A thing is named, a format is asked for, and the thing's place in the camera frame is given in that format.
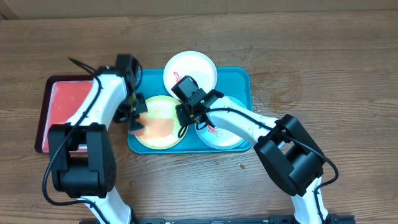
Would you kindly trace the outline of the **white plate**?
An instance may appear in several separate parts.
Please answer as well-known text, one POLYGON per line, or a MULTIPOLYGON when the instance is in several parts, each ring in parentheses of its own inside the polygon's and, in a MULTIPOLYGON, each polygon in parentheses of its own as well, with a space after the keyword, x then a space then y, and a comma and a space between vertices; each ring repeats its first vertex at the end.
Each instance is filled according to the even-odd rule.
POLYGON ((172 87, 187 75, 206 93, 215 88, 218 78, 215 64, 208 56, 196 51, 180 52, 174 55, 164 68, 164 85, 172 97, 177 98, 172 87))

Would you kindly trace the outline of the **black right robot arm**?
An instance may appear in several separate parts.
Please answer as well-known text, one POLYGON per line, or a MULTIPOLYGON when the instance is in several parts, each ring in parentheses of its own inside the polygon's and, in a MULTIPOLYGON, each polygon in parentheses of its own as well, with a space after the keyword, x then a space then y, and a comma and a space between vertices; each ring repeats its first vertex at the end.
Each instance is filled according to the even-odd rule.
POLYGON ((327 158, 297 118, 281 119, 249 111, 219 91, 178 90, 174 93, 186 107, 192 122, 230 131, 250 142, 273 183, 291 196, 298 223, 329 223, 321 188, 339 176, 322 182, 327 158))

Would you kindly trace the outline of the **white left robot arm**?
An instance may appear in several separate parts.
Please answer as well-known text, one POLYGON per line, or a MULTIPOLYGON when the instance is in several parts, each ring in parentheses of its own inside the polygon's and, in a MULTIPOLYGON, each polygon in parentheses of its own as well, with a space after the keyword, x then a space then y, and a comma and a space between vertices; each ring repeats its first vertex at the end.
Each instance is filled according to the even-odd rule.
POLYGON ((111 122, 129 122, 146 112, 144 96, 136 93, 142 65, 130 54, 119 54, 113 67, 72 62, 93 77, 93 86, 78 110, 64 124, 49 127, 50 162, 42 194, 55 206, 86 205, 97 223, 137 223, 133 209, 123 202, 116 183, 116 160, 108 136, 111 122))

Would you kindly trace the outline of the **yellow-green plate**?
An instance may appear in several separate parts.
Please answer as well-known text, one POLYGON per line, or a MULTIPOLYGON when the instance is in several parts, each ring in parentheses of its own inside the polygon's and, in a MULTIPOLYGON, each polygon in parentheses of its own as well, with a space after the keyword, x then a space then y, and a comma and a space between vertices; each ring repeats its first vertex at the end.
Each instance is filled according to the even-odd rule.
POLYGON ((171 96, 159 95, 146 99, 147 112, 141 113, 137 122, 143 128, 129 131, 144 146, 164 150, 176 146, 185 135, 178 137, 182 127, 177 118, 176 106, 181 102, 171 96))

